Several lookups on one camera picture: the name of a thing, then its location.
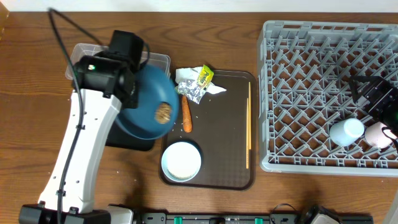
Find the pink cup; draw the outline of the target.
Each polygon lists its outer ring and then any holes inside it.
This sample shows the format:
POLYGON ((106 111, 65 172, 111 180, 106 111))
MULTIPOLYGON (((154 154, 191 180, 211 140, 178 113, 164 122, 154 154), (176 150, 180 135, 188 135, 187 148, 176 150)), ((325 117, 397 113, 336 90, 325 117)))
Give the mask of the pink cup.
POLYGON ((364 137, 366 142, 372 146, 383 149, 392 143, 392 140, 384 135, 382 128, 386 125, 377 122, 365 130, 364 137))

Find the light blue cup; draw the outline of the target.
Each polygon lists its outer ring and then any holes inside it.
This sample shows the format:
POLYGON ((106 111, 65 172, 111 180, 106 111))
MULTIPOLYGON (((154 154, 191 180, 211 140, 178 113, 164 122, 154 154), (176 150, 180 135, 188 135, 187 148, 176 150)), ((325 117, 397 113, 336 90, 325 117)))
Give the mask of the light blue cup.
POLYGON ((360 138, 365 127, 360 120, 349 118, 334 124, 329 131, 331 140, 338 146, 349 146, 360 138))

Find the snack wrapper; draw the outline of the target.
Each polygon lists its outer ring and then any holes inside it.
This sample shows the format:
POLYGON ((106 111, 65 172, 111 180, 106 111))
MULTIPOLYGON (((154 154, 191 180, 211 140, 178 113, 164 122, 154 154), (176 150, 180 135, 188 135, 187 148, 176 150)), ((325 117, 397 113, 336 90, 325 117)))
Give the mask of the snack wrapper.
POLYGON ((195 68, 179 68, 176 70, 175 82, 178 94, 186 96, 196 104, 207 92, 214 72, 206 65, 195 68))

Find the orange carrot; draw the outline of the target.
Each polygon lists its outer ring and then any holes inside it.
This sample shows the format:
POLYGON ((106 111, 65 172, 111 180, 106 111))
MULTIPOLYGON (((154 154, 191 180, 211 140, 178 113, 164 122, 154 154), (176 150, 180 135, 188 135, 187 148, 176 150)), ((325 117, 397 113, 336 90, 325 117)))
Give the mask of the orange carrot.
POLYGON ((183 115, 183 129, 186 133, 190 133, 193 129, 193 124, 188 104, 188 98, 185 95, 182 96, 182 115, 183 115))

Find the light blue rice bowl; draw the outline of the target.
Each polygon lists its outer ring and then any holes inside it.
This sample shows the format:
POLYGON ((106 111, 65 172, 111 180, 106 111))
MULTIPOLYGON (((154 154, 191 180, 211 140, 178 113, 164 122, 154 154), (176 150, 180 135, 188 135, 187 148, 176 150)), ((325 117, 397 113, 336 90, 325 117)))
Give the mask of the light blue rice bowl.
POLYGON ((164 151, 160 164, 167 178, 174 182, 187 182, 199 173, 201 154, 195 145, 179 141, 164 151))

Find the dark blue plate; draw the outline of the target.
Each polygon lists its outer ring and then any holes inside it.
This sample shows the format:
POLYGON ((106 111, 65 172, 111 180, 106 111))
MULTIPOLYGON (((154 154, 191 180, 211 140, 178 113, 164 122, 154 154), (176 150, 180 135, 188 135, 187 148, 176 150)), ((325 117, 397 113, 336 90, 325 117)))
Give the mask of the dark blue plate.
POLYGON ((178 117, 179 98, 175 85, 165 72, 153 65, 146 65, 136 73, 136 78, 138 107, 122 109, 114 123, 135 138, 160 138, 172 129, 178 117), (155 119, 155 112, 162 103, 171 107, 170 120, 164 124, 155 119))

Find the wooden chopsticks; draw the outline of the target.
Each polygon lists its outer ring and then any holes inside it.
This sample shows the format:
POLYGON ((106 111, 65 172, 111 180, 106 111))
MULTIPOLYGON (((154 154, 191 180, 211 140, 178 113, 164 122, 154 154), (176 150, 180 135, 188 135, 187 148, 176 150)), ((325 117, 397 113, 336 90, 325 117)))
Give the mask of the wooden chopsticks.
POLYGON ((246 98, 246 169, 249 169, 249 99, 246 98))

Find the white paper napkin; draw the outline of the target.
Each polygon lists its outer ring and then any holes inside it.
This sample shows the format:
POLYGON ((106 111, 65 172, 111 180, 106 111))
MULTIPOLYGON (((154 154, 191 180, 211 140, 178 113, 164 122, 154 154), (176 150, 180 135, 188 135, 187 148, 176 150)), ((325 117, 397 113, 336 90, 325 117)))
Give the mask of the white paper napkin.
MULTIPOLYGON (((202 71, 203 66, 201 67, 193 67, 193 68, 178 68, 175 73, 175 82, 179 84, 183 80, 192 80, 195 81, 200 72, 202 71)), ((216 86, 212 82, 208 85, 206 91, 212 95, 221 93, 226 91, 225 88, 216 86)))

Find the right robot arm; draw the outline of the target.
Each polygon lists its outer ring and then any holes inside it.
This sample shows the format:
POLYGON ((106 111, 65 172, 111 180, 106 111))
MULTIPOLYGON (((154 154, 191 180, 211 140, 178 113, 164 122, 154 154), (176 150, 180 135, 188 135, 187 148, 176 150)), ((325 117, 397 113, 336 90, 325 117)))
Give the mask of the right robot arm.
POLYGON ((353 103, 376 121, 365 131, 366 142, 380 149, 397 146, 397 88, 382 77, 352 76, 353 103))

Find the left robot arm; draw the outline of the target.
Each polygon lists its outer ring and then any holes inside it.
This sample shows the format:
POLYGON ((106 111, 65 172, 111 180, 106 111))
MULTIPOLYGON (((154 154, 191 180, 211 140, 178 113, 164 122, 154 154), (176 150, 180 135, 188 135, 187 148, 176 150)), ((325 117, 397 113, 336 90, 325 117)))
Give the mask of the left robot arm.
POLYGON ((68 59, 73 78, 70 116, 55 167, 36 204, 23 205, 19 223, 134 223, 123 205, 94 208, 95 184, 106 139, 123 107, 137 106, 135 72, 144 41, 116 30, 108 47, 68 59))

